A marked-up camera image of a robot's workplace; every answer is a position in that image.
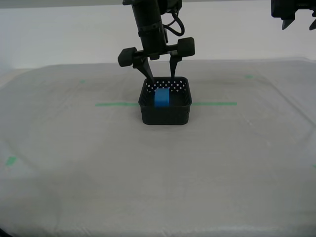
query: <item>green line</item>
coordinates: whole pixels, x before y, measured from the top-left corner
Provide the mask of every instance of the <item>green line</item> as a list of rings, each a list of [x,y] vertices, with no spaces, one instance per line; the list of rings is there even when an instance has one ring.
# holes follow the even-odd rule
[[[16,162],[16,157],[9,157],[8,160],[6,161],[5,165],[6,166],[11,166]]]
[[[138,103],[129,103],[129,102],[109,102],[109,103],[98,103],[95,106],[138,106]]]
[[[193,106],[223,106],[223,105],[237,105],[237,102],[195,102]]]

